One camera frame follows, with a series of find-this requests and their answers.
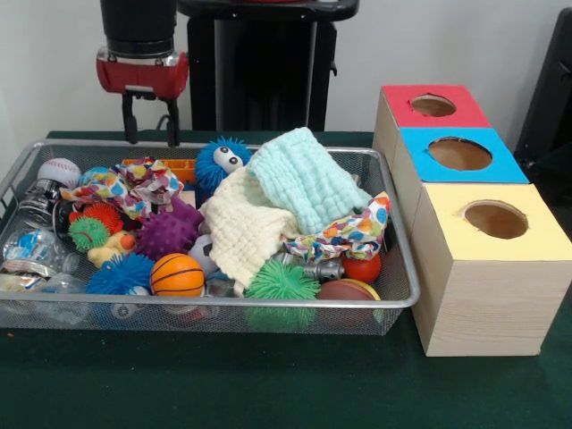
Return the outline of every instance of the stacked wooden boxes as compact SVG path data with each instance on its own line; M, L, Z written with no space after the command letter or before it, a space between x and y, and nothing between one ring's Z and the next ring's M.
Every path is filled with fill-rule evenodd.
M383 87L374 148L398 193L427 356L540 352L572 244L463 87Z

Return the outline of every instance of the orange basketball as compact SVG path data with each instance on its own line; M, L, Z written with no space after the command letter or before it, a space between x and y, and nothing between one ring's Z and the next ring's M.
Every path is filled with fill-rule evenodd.
M151 289L159 297L200 297L205 275L195 259L172 253L159 259L151 272Z

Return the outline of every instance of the purple spiky ball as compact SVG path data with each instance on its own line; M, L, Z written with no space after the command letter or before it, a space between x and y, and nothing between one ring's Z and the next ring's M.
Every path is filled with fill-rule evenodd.
M157 261L171 253L187 253L198 237L198 226L205 217L178 197L171 199L172 212L164 207L151 214L138 231L135 253Z

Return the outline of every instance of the baseball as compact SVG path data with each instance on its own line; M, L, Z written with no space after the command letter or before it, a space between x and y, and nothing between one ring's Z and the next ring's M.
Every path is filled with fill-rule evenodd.
M59 181L69 189L74 189L78 185L80 176L80 168L65 158L54 158L45 161L38 170L38 179Z

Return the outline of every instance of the wire mesh basket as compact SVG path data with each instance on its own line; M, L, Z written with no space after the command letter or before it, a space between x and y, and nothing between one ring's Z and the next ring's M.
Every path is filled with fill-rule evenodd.
M68 158L82 171L97 165L115 165L125 158L195 158L203 144L164 143L130 146L114 141L45 140L29 146L0 183L0 245L23 223L18 200L36 179L38 169L55 157ZM416 269L400 217L385 159L371 149L328 148L334 160L361 179L361 187L375 195L385 190L391 199L391 219L384 237L383 269L374 283L382 301L278 300L238 298L164 298L0 292L0 326L10 328L188 331L188 332L293 332L320 334L387 333L403 308L419 296ZM82 258L74 274L86 281L95 267ZM58 321L53 313L69 313ZM308 316L309 325L256 325L254 316L280 313Z

